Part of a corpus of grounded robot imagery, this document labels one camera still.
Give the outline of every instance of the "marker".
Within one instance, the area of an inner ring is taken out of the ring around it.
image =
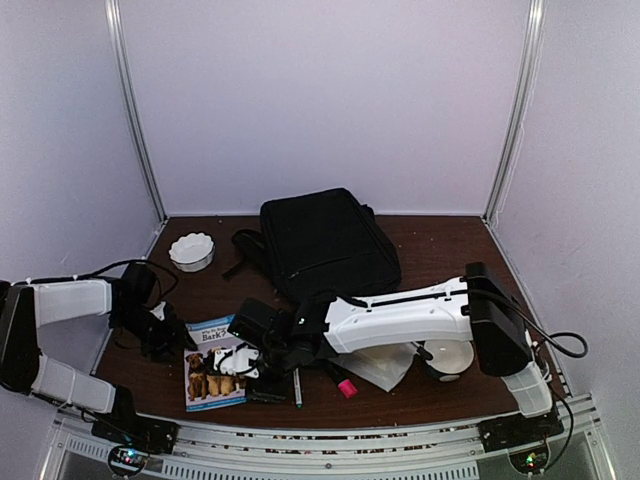
[[[300,387],[300,371],[293,371],[293,391],[296,394],[296,407],[302,408],[302,388]]]

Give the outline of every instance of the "wooden table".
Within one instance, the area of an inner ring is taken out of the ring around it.
[[[464,274],[465,264],[483,261],[508,288],[518,292],[479,218],[383,216],[377,222],[397,248],[403,272],[400,290],[443,282]],[[162,232],[151,259],[179,275],[180,285],[167,300],[186,322],[234,313],[249,296],[274,307],[293,308],[278,297],[269,281],[251,268],[245,268],[230,282],[222,280],[221,274],[240,258],[230,241],[240,228],[259,228],[258,218],[174,218]],[[210,235],[216,242],[216,252],[208,268],[184,274],[172,266],[167,252],[172,242],[190,232]],[[161,279],[168,282],[166,275]],[[477,362],[458,381],[439,383],[428,378],[415,361],[391,393],[352,375],[359,394],[347,400],[324,373],[311,370],[301,373],[302,409],[297,409],[292,399],[278,405],[248,403],[186,413],[182,357],[173,364],[154,364],[143,358],[137,348],[117,348],[115,336],[112,335],[96,374],[131,389],[140,413],[251,427],[358,428],[442,422],[517,409],[502,380],[483,375]],[[120,343],[133,346],[136,340],[124,334]]]

